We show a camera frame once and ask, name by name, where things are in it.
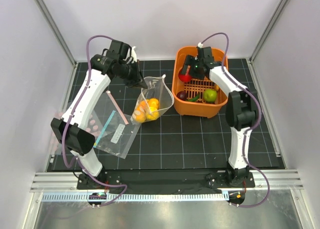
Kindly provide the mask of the red apple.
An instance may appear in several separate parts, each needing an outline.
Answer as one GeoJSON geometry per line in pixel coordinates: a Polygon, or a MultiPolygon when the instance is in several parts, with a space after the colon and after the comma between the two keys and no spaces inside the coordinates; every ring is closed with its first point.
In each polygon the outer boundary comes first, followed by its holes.
{"type": "Polygon", "coordinates": [[[188,83],[193,79],[193,77],[191,75],[189,75],[188,73],[186,73],[186,74],[179,73],[178,78],[183,83],[188,83]]]}

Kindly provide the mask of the orange plastic basket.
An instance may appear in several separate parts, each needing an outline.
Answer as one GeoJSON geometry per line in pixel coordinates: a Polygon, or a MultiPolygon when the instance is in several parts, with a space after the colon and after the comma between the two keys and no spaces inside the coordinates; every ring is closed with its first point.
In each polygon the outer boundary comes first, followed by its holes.
{"type": "Polygon", "coordinates": [[[205,78],[204,80],[192,79],[188,83],[179,80],[178,74],[181,71],[187,55],[196,56],[198,51],[195,46],[185,46],[176,53],[173,76],[172,76],[172,94],[174,97],[174,108],[182,116],[197,116],[212,118],[218,114],[220,109],[228,102],[228,97],[220,89],[217,92],[217,98],[214,103],[208,103],[203,100],[203,92],[206,89],[213,89],[215,83],[205,78]],[[177,98],[180,91],[187,92],[187,100],[182,101],[177,98]],[[200,93],[197,102],[188,102],[188,99],[195,97],[200,93]]]}

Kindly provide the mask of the small orange fruit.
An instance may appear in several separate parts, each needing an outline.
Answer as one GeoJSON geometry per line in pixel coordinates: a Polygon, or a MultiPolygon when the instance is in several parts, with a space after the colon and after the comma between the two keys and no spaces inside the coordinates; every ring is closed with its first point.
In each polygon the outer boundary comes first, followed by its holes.
{"type": "Polygon", "coordinates": [[[138,106],[137,109],[141,112],[148,112],[149,111],[149,104],[148,104],[148,100],[142,100],[138,106]]]}

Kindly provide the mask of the white dotted zip bag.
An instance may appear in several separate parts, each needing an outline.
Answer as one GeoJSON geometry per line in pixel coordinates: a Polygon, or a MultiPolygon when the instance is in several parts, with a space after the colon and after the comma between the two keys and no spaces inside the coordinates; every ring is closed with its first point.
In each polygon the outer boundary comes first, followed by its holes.
{"type": "Polygon", "coordinates": [[[147,89],[142,88],[140,91],[130,118],[133,124],[156,121],[173,106],[174,96],[165,80],[166,74],[144,78],[147,89]]]}

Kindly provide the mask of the yellow pear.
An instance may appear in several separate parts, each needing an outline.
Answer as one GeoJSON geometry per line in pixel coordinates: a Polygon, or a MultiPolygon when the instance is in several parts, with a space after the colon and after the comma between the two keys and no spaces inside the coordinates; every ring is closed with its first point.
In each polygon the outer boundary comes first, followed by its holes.
{"type": "Polygon", "coordinates": [[[160,108],[160,102],[157,98],[151,98],[147,100],[149,107],[156,108],[157,110],[160,108]]]}

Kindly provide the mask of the yellow mango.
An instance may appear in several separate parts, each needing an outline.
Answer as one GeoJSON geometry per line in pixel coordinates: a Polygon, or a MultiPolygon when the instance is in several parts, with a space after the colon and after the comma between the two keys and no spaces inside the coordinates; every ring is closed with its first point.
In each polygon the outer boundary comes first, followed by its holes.
{"type": "Polygon", "coordinates": [[[146,113],[144,111],[141,110],[135,110],[132,114],[132,118],[135,122],[142,124],[146,121],[147,117],[146,117],[146,113]]]}

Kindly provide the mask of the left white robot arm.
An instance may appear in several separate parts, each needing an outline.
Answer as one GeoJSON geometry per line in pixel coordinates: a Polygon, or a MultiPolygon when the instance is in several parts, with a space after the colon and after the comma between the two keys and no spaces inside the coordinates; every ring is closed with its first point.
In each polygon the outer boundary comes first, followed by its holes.
{"type": "Polygon", "coordinates": [[[147,87],[136,48],[112,39],[109,48],[94,56],[87,56],[85,79],[73,102],[60,119],[53,118],[50,126],[62,146],[62,157],[67,168],[78,161],[88,183],[94,189],[106,184],[105,169],[94,151],[95,137],[86,131],[87,124],[99,97],[112,79],[123,79],[128,88],[147,87]]]}

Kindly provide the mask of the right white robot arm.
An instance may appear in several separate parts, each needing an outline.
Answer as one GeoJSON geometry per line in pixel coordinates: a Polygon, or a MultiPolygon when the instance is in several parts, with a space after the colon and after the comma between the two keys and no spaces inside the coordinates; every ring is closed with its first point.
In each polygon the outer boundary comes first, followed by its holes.
{"type": "Polygon", "coordinates": [[[231,148],[225,181],[230,187],[238,187],[248,179],[252,167],[248,159],[249,143],[252,131],[261,121],[260,104],[253,92],[229,72],[224,52],[221,59],[215,59],[211,47],[199,44],[183,47],[180,53],[184,59],[183,74],[198,80],[208,79],[227,96],[225,119],[231,130],[231,148]]]}

